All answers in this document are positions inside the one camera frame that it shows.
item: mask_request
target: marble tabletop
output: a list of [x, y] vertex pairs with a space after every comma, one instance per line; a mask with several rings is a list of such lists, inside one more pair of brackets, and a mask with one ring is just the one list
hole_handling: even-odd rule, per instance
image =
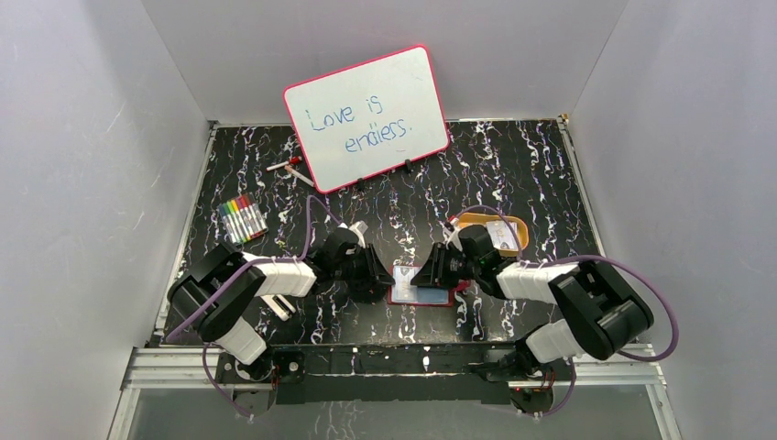
[[[352, 186], [321, 195], [284, 170], [265, 171], [301, 154], [290, 126], [217, 128], [181, 270], [225, 240], [216, 208], [240, 193], [254, 194], [268, 222], [263, 237], [245, 244], [244, 249], [255, 255], [301, 252], [309, 194], [317, 194], [348, 224], [366, 222], [366, 240], [375, 245], [386, 268], [422, 265], [432, 243], [443, 239], [443, 221], [472, 204], [493, 206], [526, 222], [530, 235], [526, 259], [596, 253], [555, 120], [452, 122], [448, 130], [450, 147], [413, 162], [410, 172], [400, 169], [368, 179], [364, 191]], [[304, 166], [298, 169], [310, 175]], [[335, 227], [319, 207], [313, 207], [313, 218], [313, 236], [319, 240]], [[511, 341], [558, 319], [554, 306], [502, 301], [476, 286], [457, 293], [452, 307], [389, 305], [386, 299], [354, 302], [338, 285], [323, 294], [289, 300], [299, 311], [287, 322], [259, 300], [244, 314], [271, 345]], [[170, 313], [165, 331], [181, 321]], [[199, 346], [202, 341], [192, 332], [182, 334], [177, 343]]]

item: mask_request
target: metal frame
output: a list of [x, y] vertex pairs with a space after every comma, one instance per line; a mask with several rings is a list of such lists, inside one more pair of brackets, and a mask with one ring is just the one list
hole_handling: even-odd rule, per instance
[[[497, 120], [497, 119], [462, 119], [462, 122], [470, 120]], [[580, 167], [575, 154], [575, 148], [570, 139], [568, 130], [568, 120], [566, 115], [561, 115], [556, 118], [559, 128], [561, 130], [562, 138], [564, 140], [564, 150], [567, 153], [573, 173], [575, 175], [575, 181], [580, 191], [581, 198], [585, 211], [588, 214], [588, 219], [591, 224], [591, 229], [594, 232], [596, 245], [601, 255], [605, 255], [604, 247], [602, 246], [601, 237], [596, 227], [596, 221], [593, 216], [593, 210], [588, 200], [587, 192], [583, 184], [583, 177], [580, 174]], [[197, 188], [197, 194], [202, 190], [202, 182], [209, 158], [213, 150], [213, 141], [215, 139], [215, 133], [218, 128], [221, 127], [262, 127], [261, 124], [214, 124], [211, 130], [210, 137], [208, 139], [208, 145], [205, 150], [205, 160], [200, 171], [199, 184]], [[196, 200], [192, 205], [192, 209], [186, 218], [183, 231], [181, 232], [181, 242], [179, 243], [178, 254], [175, 259], [175, 264], [170, 272], [169, 285], [173, 283], [178, 275], [179, 268], [181, 266], [181, 259], [183, 256], [183, 249], [186, 246], [186, 240], [188, 238], [189, 227], [194, 218], [194, 212], [197, 208]], [[157, 322], [155, 325], [154, 334], [161, 336], [165, 320], [167, 319], [170, 309], [170, 303], [167, 300], [167, 296], [162, 299], [161, 306], [159, 307], [159, 314], [157, 316]], [[626, 346], [627, 351], [639, 354], [654, 354], [652, 346], [650, 344], [631, 344]], [[208, 351], [207, 361], [209, 370], [212, 374], [215, 374], [216, 366], [218, 364], [218, 357], [223, 353], [223, 350], [217, 347], [213, 347]], [[590, 356], [582, 356], [575, 360], [575, 368], [577, 371], [577, 382], [575, 385], [579, 386], [613, 386], [613, 385], [645, 385], [648, 392], [648, 397], [651, 401], [651, 407], [653, 414], [658, 424], [659, 431], [661, 432], [662, 439], [679, 440], [680, 431], [677, 427], [677, 423], [674, 419], [672, 406], [666, 394], [666, 381], [661, 370], [661, 366], [658, 363], [640, 363], [634, 362], [621, 355], [615, 355], [607, 361], [599, 361]], [[557, 381], [557, 385], [569, 385], [569, 381]], [[531, 387], [539, 386], [539, 381], [511, 381], [508, 386], [517, 387]], [[122, 386], [122, 393], [119, 398], [118, 405], [116, 407], [116, 413], [114, 421], [111, 425], [111, 431], [108, 435], [108, 440], [124, 440], [129, 436], [132, 421], [137, 409], [138, 399], [140, 392], [143, 389], [207, 389], [211, 388], [211, 384], [205, 376], [205, 372], [202, 368], [202, 350], [200, 348], [191, 347], [163, 347], [163, 348], [140, 348], [136, 349], [130, 359], [127, 373]], [[252, 390], [252, 391], [269, 391], [270, 386], [268, 384], [261, 383], [248, 383], [238, 385], [224, 385], [227, 390]]]

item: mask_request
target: small whiteboard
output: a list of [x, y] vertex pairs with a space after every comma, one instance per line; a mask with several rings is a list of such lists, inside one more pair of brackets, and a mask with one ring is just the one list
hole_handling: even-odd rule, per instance
[[321, 193], [448, 147], [423, 46], [290, 85], [283, 99]]

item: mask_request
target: gray wall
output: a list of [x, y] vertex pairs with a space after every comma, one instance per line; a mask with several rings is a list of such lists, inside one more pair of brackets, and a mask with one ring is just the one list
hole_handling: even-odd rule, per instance
[[3, 2], [0, 438], [105, 438], [206, 133], [139, 1]]
[[773, 0], [631, 0], [572, 115], [607, 252], [679, 315], [686, 438], [777, 433], [775, 23]]
[[283, 89], [410, 45], [445, 116], [571, 112], [627, 0], [144, 0], [205, 116], [288, 123]]

